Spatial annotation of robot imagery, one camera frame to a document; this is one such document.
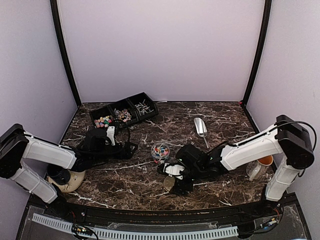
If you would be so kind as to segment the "white jar lid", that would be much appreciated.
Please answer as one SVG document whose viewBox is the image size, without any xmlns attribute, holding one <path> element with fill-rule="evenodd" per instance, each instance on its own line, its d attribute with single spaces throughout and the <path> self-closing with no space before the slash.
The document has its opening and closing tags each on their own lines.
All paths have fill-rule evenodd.
<svg viewBox="0 0 320 240">
<path fill-rule="evenodd" d="M 167 192 L 170 192 L 175 185 L 176 178 L 167 176 L 163 181 L 163 187 Z"/>
</svg>

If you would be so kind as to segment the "black three-compartment candy tray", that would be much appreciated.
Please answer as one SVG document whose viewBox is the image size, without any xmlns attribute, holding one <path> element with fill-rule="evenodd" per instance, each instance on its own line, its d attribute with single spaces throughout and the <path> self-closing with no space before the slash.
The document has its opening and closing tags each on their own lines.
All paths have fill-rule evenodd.
<svg viewBox="0 0 320 240">
<path fill-rule="evenodd" d="M 89 113 L 94 127 L 103 129 L 110 126 L 124 129 L 158 114 L 156 103 L 145 92 L 109 103 Z"/>
</svg>

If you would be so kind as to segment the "metal scoop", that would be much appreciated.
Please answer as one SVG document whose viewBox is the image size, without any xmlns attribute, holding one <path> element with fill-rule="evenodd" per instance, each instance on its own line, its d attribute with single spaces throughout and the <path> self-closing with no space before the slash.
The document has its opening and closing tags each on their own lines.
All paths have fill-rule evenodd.
<svg viewBox="0 0 320 240">
<path fill-rule="evenodd" d="M 209 146 L 208 141 L 206 139 L 206 137 L 208 135 L 208 131 L 207 131 L 207 127 L 205 125 L 205 122 L 199 117 L 195 117 L 193 119 L 193 122 L 195 125 L 196 133 L 198 134 L 199 137 L 203 138 L 206 147 L 209 149 L 210 146 Z"/>
</svg>

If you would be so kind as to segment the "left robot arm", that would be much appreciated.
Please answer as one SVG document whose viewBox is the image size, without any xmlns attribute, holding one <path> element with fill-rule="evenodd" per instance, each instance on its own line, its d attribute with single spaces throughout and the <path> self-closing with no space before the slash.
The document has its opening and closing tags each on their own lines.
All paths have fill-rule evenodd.
<svg viewBox="0 0 320 240">
<path fill-rule="evenodd" d="M 131 159 L 137 150 L 129 139 L 116 142 L 115 131 L 114 126 L 91 129 L 77 147 L 71 147 L 34 136 L 16 123 L 0 137 L 0 176 L 39 197 L 58 217 L 67 218 L 72 211 L 59 187 L 70 183 L 72 173 L 84 173 L 109 159 Z M 47 163 L 52 181 L 40 177 L 25 159 Z"/>
</svg>

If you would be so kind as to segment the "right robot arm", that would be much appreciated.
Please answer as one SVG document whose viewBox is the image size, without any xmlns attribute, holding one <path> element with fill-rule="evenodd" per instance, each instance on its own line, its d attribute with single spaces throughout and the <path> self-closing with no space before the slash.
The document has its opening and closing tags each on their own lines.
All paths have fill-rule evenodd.
<svg viewBox="0 0 320 240">
<path fill-rule="evenodd" d="M 176 154 L 178 163 L 165 163 L 163 173 L 180 181 L 215 178 L 264 157 L 283 154 L 281 164 L 265 188 L 265 198 L 255 205 L 255 213 L 266 217 L 275 208 L 287 188 L 300 172 L 315 161 L 316 141 L 312 141 L 308 123 L 279 115 L 275 124 L 237 143 L 227 141 L 209 152 L 192 144 L 184 145 Z"/>
</svg>

